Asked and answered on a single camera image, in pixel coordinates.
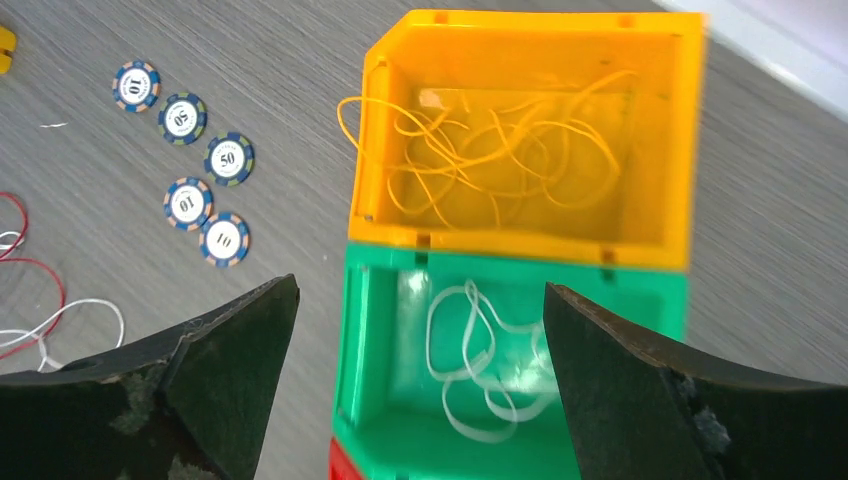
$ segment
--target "rubber band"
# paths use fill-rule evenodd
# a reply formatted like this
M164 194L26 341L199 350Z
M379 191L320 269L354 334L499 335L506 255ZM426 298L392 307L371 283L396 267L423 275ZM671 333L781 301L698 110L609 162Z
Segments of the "rubber band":
M344 106L354 102L371 103L395 112L394 131L406 138L402 162L396 163L393 159L376 160L373 158L368 158L368 161L381 165L387 172L386 189L388 196L399 212L414 218L432 211L446 228L460 228L456 222L447 218L440 204L454 189L462 186L488 197L492 204L493 227L501 229L514 220L523 203L532 197L543 196L552 205L564 210L585 210L610 195L621 175L621 163L597 129L586 121L576 118L576 116L592 94L618 80L631 76L638 78L633 71L619 71L607 75L575 93L565 102L564 107L557 106L556 103L546 99L543 95L536 95L515 106L497 110L488 109L486 111L491 116L492 121L490 125L482 128L472 129L462 121L452 118L455 113L463 113L463 111L466 115L472 113L464 91L461 91L459 95L461 104L459 109L444 106L435 118L430 118L422 111L408 110L386 100L364 96L343 99L338 104L336 115L345 137L357 148L360 154L365 156L367 155L365 150L353 137L344 122ZM559 115L555 115L557 110L560 111ZM629 110L630 114L627 116L632 119L632 109ZM522 116L515 122L504 123L501 119L503 115L518 113L521 113ZM410 123L411 128L403 126L404 121ZM632 122L626 121L626 125L632 126ZM458 145L451 140L445 130L449 127L456 128L459 133L464 135ZM555 132L557 129L562 131L562 151L559 158L553 158L542 137ZM491 132L498 136L499 141L499 145L493 151L477 157L470 157L466 154L473 143ZM566 174L572 156L573 135L584 137L592 142L606 163L606 170L598 188L579 198L564 200L555 197L552 190L567 178ZM424 142L424 146L427 147L429 152L429 162L415 158L416 154L411 153L415 141ZM538 148L537 153L542 161L541 172L527 164L527 154L530 148ZM443 165L432 165L433 155ZM519 175L517 175L518 190L499 191L484 187L472 180L469 169L504 160L515 164L520 169ZM415 181L424 193L425 202L410 206L401 201L400 195L396 191L396 184L398 176L404 174L414 176ZM434 191L428 185L428 183L431 183L428 181L429 176L444 177L444 185ZM503 209L499 204L501 200L514 201L511 209L507 210L505 214L501 211Z
M461 355L464 368L459 368L453 371L439 371L436 370L436 368L433 366L433 362L430 355L432 351L432 330L434 317L442 302L444 302L448 297L459 294L464 294L466 300L468 300L470 305L468 318L466 320L465 328L462 334ZM559 398L559 394L558 391L540 393L539 396L536 397L536 399L534 399L534 401L530 405L523 408L517 408L511 396L511 393L514 393L514 391L510 391L510 389L508 389L500 379L486 378L483 375L483 372L490 366L490 364L494 360L497 349L496 335L492 327L492 321L490 320L490 317L487 316L486 313L483 311L481 305L485 306L485 308L491 314L491 318L494 319L494 323L497 324L498 327L500 327L506 333L513 335L531 335L531 349L533 351L533 355L537 363L539 363L539 365L550 375L553 375L553 369L550 368L550 365L544 364L538 352L538 343L540 341L541 333L544 328L542 326L542 321L540 320L535 323L526 325L514 325L505 322L498 314L497 310L494 308L489 298L486 297L486 295L484 295L482 292L480 292L474 281L470 279L466 280L463 286L452 286L445 288L444 290L436 294L435 297L433 297L433 301L430 303L430 307L427 310L427 321L425 326L424 337L424 356L425 363L427 365L427 370L430 372L430 376L434 380L442 382L442 407L445 411L445 416L447 417L448 422L451 424L451 426L453 426L453 428L457 432L472 440L484 443L500 443L508 440L512 435L515 434L519 423L529 422L541 415L542 412L550 404L552 404L557 400L557 398ZM469 358L469 349L471 337L474 333L474 329L477 325L478 319L483 323L483 326L488 331L489 345L485 350L475 355L472 359ZM508 422L506 426L496 430L483 430L472 427L456 418L456 416L452 413L450 406L448 405L447 394L453 383L467 380L474 382L478 387L483 390L484 400L486 402L486 405L489 407L489 410L497 418ZM497 404L492 398L492 392L500 393L508 406L503 407Z

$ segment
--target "white wire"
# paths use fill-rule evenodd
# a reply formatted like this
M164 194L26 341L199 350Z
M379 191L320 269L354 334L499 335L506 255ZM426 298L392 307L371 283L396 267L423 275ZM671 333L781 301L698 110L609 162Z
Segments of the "white wire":
M53 367L57 370L64 367L65 366L64 364L57 362L56 360L51 358L50 355L47 353L47 344L44 342L44 337L39 335L39 331L41 329L47 327L47 325L49 325L50 322L55 320L56 317L63 314L69 308L76 307L78 305L87 304L87 303L103 305L103 306L111 308L112 311L115 312L115 316L118 318L119 333L118 333L118 342L115 344L114 348L120 348L124 344L124 334L125 334L125 331L126 331L126 322L124 321L124 316L121 314L121 310L117 307L117 305L115 305L114 303L112 303L108 300L102 300L100 298L83 298L81 300L71 302L71 303L65 305L64 307L62 307L61 309L57 310L56 313L54 313L53 315L50 316L50 318L43 321L41 323L41 325L39 325L39 326L33 328L32 330L29 330L29 331L21 330L21 329L17 329L17 328L0 330L0 335L19 335L17 338L15 338L13 340L8 340L6 342L0 343L0 348L9 347L9 346L14 345L16 343L23 342L23 341L27 340L28 338L35 338L38 341L38 351L41 354L41 364L38 366L38 371L39 372L42 371L44 369L44 365L50 365L51 367Z
M12 245L15 245L15 242L18 241L18 237L21 236L21 232L16 232L14 230L9 230L8 232L0 233L0 238L5 237L15 237L11 243L0 243L0 252L5 252L6 250L11 250ZM19 243L15 248L20 247L26 241L26 237L21 238L21 243Z
M458 369L449 372L441 372L436 370L433 367L432 360L430 358L431 352L431 340L432 340L432 329L433 329L433 318L435 316L436 311L438 310L439 305L444 302L445 299L452 295L458 295L460 293L465 294L465 298L471 305L468 319L465 324L465 329L462 334L462 360L465 366L465 369ZM516 408L515 402L512 400L510 392L505 388L503 383L494 378L483 378L481 374L483 371L489 366L492 360L495 357L496 347L495 347L495 332L492 328L492 324L489 321L489 318L483 312L483 309L480 308L480 303L483 303L486 308L488 308L489 312L491 312L492 317L495 319L495 323L498 324L501 329L508 333L512 334L531 334L530 337L530 348L533 351L533 356L536 361L542 366L545 371L552 373L553 368L550 363L546 363L542 361L541 356L538 352L538 344L539 340L544 333L544 326L542 321L527 324L527 325L513 325L504 322L500 316L498 315L497 310L495 310L492 302L479 291L477 285L472 280L466 280L465 285L462 287L454 286L448 287L439 292L434 298L432 303L430 304L430 308L427 311L427 325L425 332L425 361L427 364L427 370L430 372L430 375L436 381L443 382L442 385L442 407L444 408L445 415L447 416L448 422L450 422L453 428L461 433L462 435L476 440L478 442L484 443L500 443L507 439L509 439L512 435L515 434L515 431L518 427L518 423L527 422L533 420L542 414L542 412L556 399L558 398L558 394L554 392L543 393L539 395L533 403L531 403L527 407ZM477 354L473 359L469 359L468 350L470 348L471 337L474 333L474 328L477 324L477 319L481 319L483 325L486 327L486 330L489 332L489 346L486 350ZM470 425L467 425L461 422L450 410L448 406L447 394L448 390L450 390L451 385L456 381L461 380L472 380L477 386L483 389L483 395L486 400L486 405L489 407L489 410L498 418L502 420L506 420L509 422L504 428L499 430L481 430ZM504 408L494 402L492 400L491 393L492 391L499 392L507 404L508 408Z

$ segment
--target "gray wooden floor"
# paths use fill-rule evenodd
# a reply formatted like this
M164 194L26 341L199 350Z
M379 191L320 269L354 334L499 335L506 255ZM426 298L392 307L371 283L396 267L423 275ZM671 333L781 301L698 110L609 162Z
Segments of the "gray wooden floor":
M303 289L257 478L326 475L342 262L354 155L335 104L359 89L366 49L411 0L0 0L19 35L0 78L0 190L32 220L29 256L54 266L71 299L117 302L128 340L205 312L274 275ZM483 9L655 10L648 0L424 2ZM200 175L207 141L174 147L155 115L112 102L115 70L136 58L164 92L189 89L213 133L256 145L246 184L215 188L217 208L251 227L243 265L206 264L197 237L168 226L164 190ZM42 124L68 122L62 128ZM846 126L713 45L701 132L689 342L732 360L848 382ZM0 230L16 227L0 204ZM42 273L4 265L0 327L55 309ZM69 314L51 343L71 360L114 341L111 313ZM0 362L37 365L36 353Z

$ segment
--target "white rubber band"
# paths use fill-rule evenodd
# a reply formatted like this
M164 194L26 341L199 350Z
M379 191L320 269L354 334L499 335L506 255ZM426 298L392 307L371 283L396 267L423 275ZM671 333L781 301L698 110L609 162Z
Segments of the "white rubber band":
M431 353L431 342L432 342L432 329L433 329L433 318L438 310L439 305L452 295L465 294L468 303L470 304L468 319L465 323L465 329L462 334L462 361L464 364L464 369L460 368L458 370L453 370L449 372L441 372L436 370L433 367L432 360L430 358ZM495 320L495 323L503 329L504 331L511 334L530 334L530 347L533 351L533 356L535 357L536 362L539 366L550 374L553 374L553 368L550 362L546 362L542 359L541 355L538 351L538 344L541 339L542 334L544 333L544 325L542 321L538 321L532 324L525 325L514 325L510 323L504 322L500 315L498 315L497 310L495 310L492 302L489 301L488 297L486 297L482 292L479 291L477 285L472 280L467 280L462 287L454 286L448 287L439 292L434 298L432 303L430 304L430 308L427 312L427 325L425 332L425 361L427 364L427 370L430 372L430 375L436 381L443 382L442 385L442 407L444 408L445 415L447 416L448 422L450 422L453 428L461 433L462 435L479 442L484 443L500 443L508 440L512 435L515 434L516 429L518 428L518 423L528 422L530 420L535 419L552 403L554 403L559 398L558 391L554 392L540 392L539 396L527 407L516 408L515 402L510 395L510 391L503 385L497 378L486 378L483 375L486 368L492 363L495 357L496 349L496 336L494 329L492 328L492 322L489 320L489 317L481 308L480 304L485 305L486 308L491 313L492 317ZM474 328L477 325L477 319L480 319L483 322L483 325L486 327L486 330L489 332L489 346L486 350L478 353L474 356L473 359L469 359L469 349L471 343L471 337L474 333ZM450 410L447 401L448 390L450 390L450 386L457 381L462 380L471 380L477 386L479 386L483 390L483 396L486 401L486 405L489 407L489 410L496 417L509 422L504 428L499 430L482 430L478 428L474 428L468 424L461 422L456 418L455 415ZM495 403L492 399L492 392L500 393L508 407L503 407Z

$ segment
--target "blue poker chip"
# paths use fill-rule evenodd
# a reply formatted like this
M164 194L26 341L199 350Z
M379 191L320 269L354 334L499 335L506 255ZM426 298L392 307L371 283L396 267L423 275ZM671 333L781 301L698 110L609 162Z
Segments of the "blue poker chip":
M147 110L159 98L161 81L153 65L135 60L125 63L112 80L112 96L122 109L139 113Z
M218 268L231 267L244 259L250 247L247 224L232 212L209 218L200 230L200 252Z
M209 142L203 166L215 183L232 187L247 179L254 161L250 140L240 133L229 132Z
M175 93L159 110L159 133L174 145L194 143L206 128L206 105L193 93Z
M180 230L191 232L202 227L212 214L212 192L202 180L184 177L165 193L165 217Z

